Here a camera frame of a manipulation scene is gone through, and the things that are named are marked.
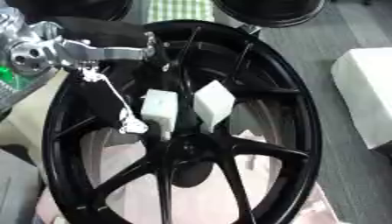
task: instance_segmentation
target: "green object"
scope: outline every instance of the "green object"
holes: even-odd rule
[[[6,66],[0,66],[0,79],[6,83],[9,83],[13,79],[12,71]]]
[[[0,81],[15,90],[23,90],[32,82],[29,78],[14,74],[7,66],[0,66]]]
[[[151,0],[148,22],[175,19],[214,21],[214,5],[211,0]]]

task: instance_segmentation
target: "plaid fabric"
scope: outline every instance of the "plaid fabric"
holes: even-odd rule
[[[211,0],[151,0],[148,22],[175,19],[214,21]]]

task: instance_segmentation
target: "silver metal arm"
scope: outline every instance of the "silver metal arm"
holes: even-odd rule
[[[118,111],[122,133],[141,134],[147,131],[148,127],[135,118],[130,106],[109,79],[98,73],[96,65],[103,60],[148,60],[156,54],[154,34],[145,33],[147,43],[143,48],[94,47],[87,39],[63,38],[61,30],[62,27],[54,22],[27,25],[19,10],[0,9],[0,49],[3,49],[0,50],[0,71],[6,67],[15,74],[12,75],[13,80],[7,82],[0,73],[0,113],[43,86],[53,77],[50,70],[67,67],[79,70],[86,82],[103,81],[107,84],[115,97],[111,99],[120,101],[122,105]],[[168,66],[162,65],[162,70],[167,71]]]
[[[89,45],[88,40],[62,38],[61,29],[46,21],[27,25],[17,9],[0,9],[0,47],[10,59],[12,70],[22,75],[37,75],[49,67],[79,68],[90,61],[147,60],[155,53],[151,32],[145,33],[149,41],[144,48],[99,48]]]

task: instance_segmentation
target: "white foam block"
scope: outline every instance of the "white foam block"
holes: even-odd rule
[[[392,140],[392,48],[350,50],[332,77],[367,147]]]
[[[175,92],[149,89],[142,106],[144,120],[159,123],[162,129],[162,138],[170,139],[174,131],[179,112],[178,95]]]
[[[230,116],[234,103],[235,97],[214,80],[195,93],[193,109],[203,120],[207,131],[213,132],[217,123]]]

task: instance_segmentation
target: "gray floor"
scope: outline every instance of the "gray floor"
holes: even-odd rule
[[[133,11],[128,20],[143,22],[136,19],[142,10]],[[261,38],[297,69],[317,103],[324,131],[319,183],[338,216],[353,224],[392,223],[392,167],[366,149],[330,75],[333,61],[349,49],[392,46],[392,2],[365,7],[340,0],[306,24],[264,29]]]

